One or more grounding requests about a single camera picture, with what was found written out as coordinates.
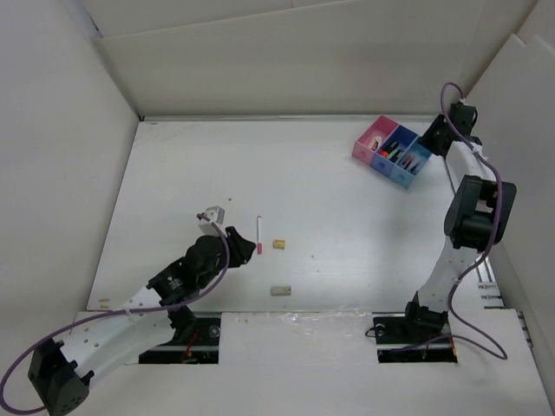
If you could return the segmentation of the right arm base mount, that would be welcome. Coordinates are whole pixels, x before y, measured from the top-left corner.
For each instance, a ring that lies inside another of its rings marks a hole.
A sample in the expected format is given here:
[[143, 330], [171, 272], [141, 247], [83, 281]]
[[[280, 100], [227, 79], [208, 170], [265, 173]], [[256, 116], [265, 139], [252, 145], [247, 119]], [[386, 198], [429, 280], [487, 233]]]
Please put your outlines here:
[[447, 312], [430, 311], [417, 301], [401, 313], [373, 313], [365, 336], [375, 340], [378, 362], [457, 363]]

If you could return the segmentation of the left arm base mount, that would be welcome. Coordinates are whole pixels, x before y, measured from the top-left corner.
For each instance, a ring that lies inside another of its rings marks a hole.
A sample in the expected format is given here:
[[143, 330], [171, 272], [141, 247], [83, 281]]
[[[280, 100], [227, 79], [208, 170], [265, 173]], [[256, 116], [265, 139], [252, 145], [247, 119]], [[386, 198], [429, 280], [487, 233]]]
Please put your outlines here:
[[141, 365], [212, 365], [219, 363], [221, 314], [195, 312], [195, 323], [185, 336], [151, 348], [141, 354]]

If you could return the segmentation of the pink black highlighter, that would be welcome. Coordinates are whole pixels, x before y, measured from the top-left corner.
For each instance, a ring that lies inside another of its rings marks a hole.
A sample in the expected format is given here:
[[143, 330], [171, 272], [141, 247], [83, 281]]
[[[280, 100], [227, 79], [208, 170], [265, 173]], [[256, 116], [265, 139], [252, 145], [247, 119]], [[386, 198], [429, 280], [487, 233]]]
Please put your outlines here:
[[403, 154], [404, 154], [404, 151], [402, 149], [398, 149], [395, 153], [391, 154], [389, 160], [392, 163], [395, 163]]

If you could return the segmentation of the red pen refill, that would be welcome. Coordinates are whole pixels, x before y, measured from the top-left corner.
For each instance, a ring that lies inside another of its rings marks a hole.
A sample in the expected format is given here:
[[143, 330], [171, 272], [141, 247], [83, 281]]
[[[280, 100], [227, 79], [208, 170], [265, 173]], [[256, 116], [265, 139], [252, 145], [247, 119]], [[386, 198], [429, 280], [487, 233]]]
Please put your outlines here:
[[414, 160], [412, 161], [412, 163], [408, 166], [408, 168], [405, 169], [406, 171], [411, 171], [411, 170], [412, 170], [412, 165], [413, 165], [416, 161], [418, 161], [419, 155], [418, 155], [417, 153], [414, 153], [414, 155], [415, 155], [415, 158], [414, 158]]

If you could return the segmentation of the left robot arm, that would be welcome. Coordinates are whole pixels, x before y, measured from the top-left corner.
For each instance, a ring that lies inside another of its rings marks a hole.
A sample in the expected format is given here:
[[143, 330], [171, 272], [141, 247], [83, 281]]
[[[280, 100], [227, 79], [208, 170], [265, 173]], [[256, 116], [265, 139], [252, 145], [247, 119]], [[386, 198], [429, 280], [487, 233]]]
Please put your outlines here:
[[196, 323], [190, 303], [228, 269], [248, 263], [256, 249], [232, 226], [199, 237], [120, 310], [96, 315], [81, 331], [35, 348], [28, 377], [48, 414], [71, 413], [95, 383], [148, 349], [188, 341]]

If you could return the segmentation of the pink white acrylic marker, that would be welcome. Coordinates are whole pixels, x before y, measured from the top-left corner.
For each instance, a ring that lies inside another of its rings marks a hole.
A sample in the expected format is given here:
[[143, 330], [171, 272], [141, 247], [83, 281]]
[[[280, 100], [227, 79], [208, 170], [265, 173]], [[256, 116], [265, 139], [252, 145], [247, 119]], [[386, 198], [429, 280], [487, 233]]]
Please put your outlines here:
[[256, 221], [256, 243], [257, 243], [257, 254], [263, 254], [263, 238], [262, 238], [262, 217], [257, 216]]

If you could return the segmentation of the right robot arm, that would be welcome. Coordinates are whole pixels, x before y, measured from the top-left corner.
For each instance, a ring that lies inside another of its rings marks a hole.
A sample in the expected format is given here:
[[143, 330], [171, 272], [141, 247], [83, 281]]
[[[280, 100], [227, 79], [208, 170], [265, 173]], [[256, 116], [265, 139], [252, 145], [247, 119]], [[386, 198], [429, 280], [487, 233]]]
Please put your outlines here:
[[500, 242], [517, 194], [516, 185], [502, 181], [471, 134], [477, 109], [457, 101], [442, 110], [421, 143], [447, 162], [458, 188], [444, 220], [441, 255], [401, 319], [401, 331], [411, 343], [439, 337], [448, 317], [455, 316], [454, 293]]

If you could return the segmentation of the orange black highlighter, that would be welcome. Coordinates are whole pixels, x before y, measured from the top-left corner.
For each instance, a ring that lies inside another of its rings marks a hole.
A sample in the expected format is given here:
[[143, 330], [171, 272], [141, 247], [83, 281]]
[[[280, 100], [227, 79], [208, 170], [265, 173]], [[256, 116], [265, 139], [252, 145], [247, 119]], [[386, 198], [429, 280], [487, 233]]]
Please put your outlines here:
[[391, 141], [388, 146], [382, 149], [381, 156], [387, 158], [398, 146], [399, 143], [397, 140]]

